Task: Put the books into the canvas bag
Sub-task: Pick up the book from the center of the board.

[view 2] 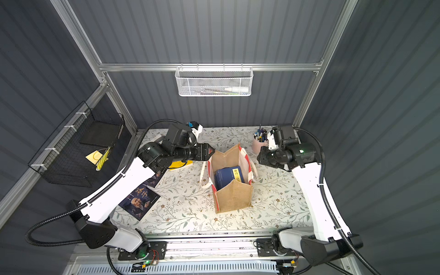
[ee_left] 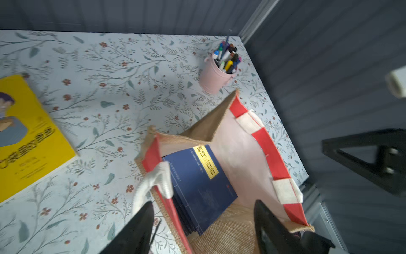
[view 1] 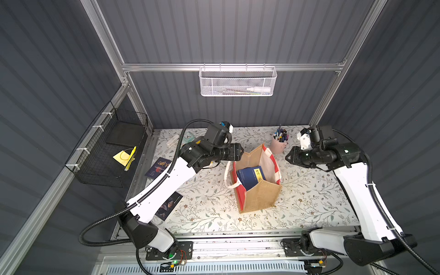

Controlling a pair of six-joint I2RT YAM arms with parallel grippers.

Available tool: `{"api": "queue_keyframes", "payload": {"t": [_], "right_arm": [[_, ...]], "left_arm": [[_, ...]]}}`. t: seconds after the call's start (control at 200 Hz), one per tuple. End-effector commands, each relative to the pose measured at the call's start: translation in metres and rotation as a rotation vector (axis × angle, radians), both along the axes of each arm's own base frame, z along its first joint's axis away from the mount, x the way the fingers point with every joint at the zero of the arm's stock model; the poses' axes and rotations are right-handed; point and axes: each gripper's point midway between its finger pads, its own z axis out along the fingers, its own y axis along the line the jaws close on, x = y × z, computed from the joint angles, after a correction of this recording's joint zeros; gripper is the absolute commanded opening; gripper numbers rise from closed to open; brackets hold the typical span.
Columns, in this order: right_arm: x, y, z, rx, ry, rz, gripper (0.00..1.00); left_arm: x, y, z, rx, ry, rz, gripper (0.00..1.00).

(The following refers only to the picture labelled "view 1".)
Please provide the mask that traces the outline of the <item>blue book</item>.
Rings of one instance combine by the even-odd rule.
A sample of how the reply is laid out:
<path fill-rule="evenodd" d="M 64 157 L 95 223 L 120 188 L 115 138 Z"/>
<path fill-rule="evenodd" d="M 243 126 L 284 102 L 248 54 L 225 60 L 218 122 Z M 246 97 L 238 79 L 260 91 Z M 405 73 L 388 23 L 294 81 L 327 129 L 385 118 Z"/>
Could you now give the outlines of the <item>blue book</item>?
<path fill-rule="evenodd" d="M 238 170 L 237 177 L 246 191 L 254 188 L 260 181 L 266 180 L 261 166 L 248 167 Z"/>

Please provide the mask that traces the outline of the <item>burlap canvas bag red panel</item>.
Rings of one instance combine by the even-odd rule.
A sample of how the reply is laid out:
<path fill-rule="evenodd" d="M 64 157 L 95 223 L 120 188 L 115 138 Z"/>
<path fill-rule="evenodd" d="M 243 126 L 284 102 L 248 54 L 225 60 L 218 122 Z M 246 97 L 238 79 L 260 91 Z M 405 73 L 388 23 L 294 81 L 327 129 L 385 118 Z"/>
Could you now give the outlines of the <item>burlap canvas bag red panel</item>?
<path fill-rule="evenodd" d="M 223 182 L 234 192 L 241 214 L 273 207 L 281 193 L 279 165 L 263 144 L 244 152 L 238 162 L 228 162 Z"/>

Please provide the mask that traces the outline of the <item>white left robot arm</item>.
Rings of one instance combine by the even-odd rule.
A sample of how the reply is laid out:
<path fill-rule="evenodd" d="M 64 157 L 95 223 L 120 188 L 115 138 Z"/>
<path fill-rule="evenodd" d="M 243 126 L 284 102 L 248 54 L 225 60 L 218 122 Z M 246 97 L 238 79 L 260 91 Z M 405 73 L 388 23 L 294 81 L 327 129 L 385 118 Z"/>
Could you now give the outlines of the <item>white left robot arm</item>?
<path fill-rule="evenodd" d="M 202 137 L 190 143 L 178 142 L 175 156 L 167 170 L 128 201 L 130 211 L 118 221 L 137 249 L 151 247 L 173 257 L 178 250 L 175 237 L 152 223 L 157 211 L 189 179 L 213 162 L 238 161 L 244 149 L 232 142 L 233 126 L 223 121 L 209 123 Z"/>

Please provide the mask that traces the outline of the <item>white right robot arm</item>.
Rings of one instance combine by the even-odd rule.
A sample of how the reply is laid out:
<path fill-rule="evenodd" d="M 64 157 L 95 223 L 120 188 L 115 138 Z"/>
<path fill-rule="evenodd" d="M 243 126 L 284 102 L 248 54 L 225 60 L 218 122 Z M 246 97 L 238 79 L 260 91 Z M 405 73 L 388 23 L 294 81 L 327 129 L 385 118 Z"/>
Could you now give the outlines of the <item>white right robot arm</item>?
<path fill-rule="evenodd" d="M 393 219 L 372 180 L 372 163 L 352 140 L 340 143 L 338 131 L 330 126 L 314 126 L 297 134 L 285 159 L 302 168 L 327 167 L 335 174 L 360 223 L 359 232 L 314 228 L 302 232 L 299 246 L 306 255 L 319 250 L 348 256 L 359 266 L 412 252 L 415 237 L 403 232 Z"/>

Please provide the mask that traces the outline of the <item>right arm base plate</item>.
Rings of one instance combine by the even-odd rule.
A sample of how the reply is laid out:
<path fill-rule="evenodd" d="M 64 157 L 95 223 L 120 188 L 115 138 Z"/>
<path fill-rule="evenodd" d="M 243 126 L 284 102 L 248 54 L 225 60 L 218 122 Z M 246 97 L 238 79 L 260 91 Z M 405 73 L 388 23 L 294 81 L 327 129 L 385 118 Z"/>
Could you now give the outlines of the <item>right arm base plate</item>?
<path fill-rule="evenodd" d="M 280 245 L 286 257 L 327 257 L 327 253 L 325 252 L 325 250 L 314 247 L 308 239 L 284 238 L 280 241 Z"/>

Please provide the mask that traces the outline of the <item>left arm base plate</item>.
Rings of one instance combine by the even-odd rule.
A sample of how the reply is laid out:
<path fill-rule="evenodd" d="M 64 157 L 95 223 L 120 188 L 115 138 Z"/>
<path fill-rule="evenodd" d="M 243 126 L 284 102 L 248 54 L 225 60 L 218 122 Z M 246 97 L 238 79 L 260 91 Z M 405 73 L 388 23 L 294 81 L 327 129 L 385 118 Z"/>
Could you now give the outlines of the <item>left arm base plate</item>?
<path fill-rule="evenodd" d="M 145 260 L 191 260 L 194 250 L 193 246 L 194 243 L 192 241 L 177 241 L 165 252 L 161 252 L 160 250 L 153 247 L 147 247 Z"/>

